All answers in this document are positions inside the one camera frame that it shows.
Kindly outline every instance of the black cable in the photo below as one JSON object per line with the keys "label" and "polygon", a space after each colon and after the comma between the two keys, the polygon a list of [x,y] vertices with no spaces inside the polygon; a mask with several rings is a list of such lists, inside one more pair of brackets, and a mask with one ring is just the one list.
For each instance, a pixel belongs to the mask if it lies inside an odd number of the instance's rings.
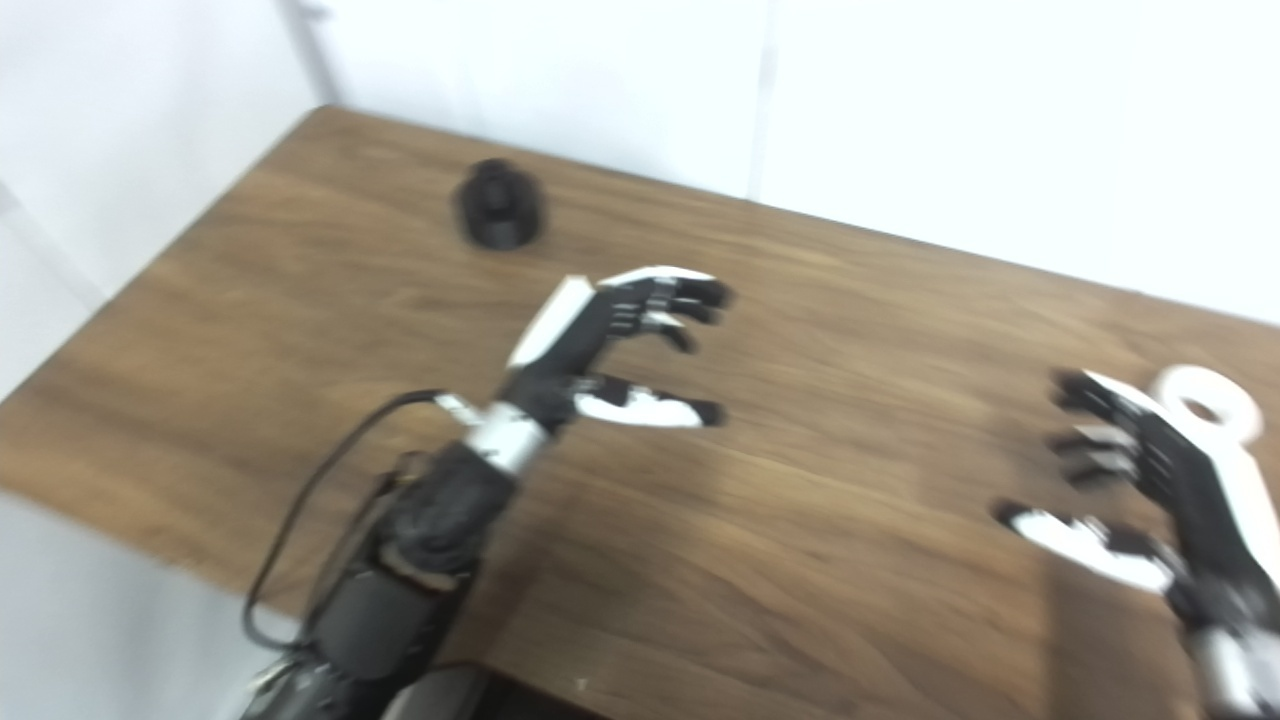
{"label": "black cable", "polygon": [[244,596],[244,607],[241,610],[241,626],[244,629],[244,635],[248,637],[255,644],[262,646],[269,650],[276,650],[280,652],[288,652],[297,650],[300,643],[297,641],[278,641],[257,628],[257,623],[253,620],[253,609],[257,606],[259,594],[262,593],[262,585],[266,584],[266,578],[271,574],[271,569],[275,566],[275,561],[280,556],[280,551],[284,550],[284,543],[289,538],[289,533],[293,532],[293,524],[297,523],[298,515],[302,512],[302,507],[307,503],[311,493],[333,469],[334,466],[351,451],[352,447],[370,429],[378,423],[383,421],[388,415],[404,407],[406,405],[416,405],[420,402],[434,402],[435,398],[444,391],[440,389],[419,389],[413,392],[406,392],[393,397],[392,400],[383,404],[381,407],[374,410],[367,418],[360,421],[358,425],[342,439],[329,452],[329,456],[320,462],[320,466],[311,473],[311,477],[302,483],[302,488],[298,491],[297,497],[293,498],[293,503],[289,506],[288,512],[284,514],[284,520],[280,523],[280,529],[275,534],[275,539],[271,541],[271,547],[266,551],[266,557],[262,560],[262,566],[257,571],[257,577],[253,578],[253,583],[248,588],[248,594]]}

